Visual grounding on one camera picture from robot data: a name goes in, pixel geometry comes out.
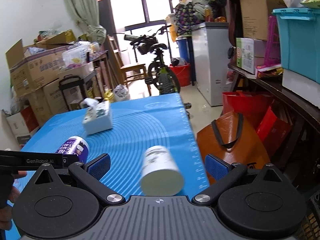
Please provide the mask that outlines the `person's left hand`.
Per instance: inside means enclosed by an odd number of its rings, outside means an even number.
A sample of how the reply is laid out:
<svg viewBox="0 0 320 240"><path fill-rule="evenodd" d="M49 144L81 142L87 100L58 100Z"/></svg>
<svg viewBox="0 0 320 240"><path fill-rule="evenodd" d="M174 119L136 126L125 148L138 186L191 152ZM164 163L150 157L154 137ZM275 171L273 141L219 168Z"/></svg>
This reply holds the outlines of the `person's left hand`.
<svg viewBox="0 0 320 240"><path fill-rule="evenodd" d="M20 195L20 191L14 187L13 182L26 175L26 171L18 171L17 174L12 175L1 172L1 230L10 230L12 227L12 207L8 201L14 203Z"/></svg>

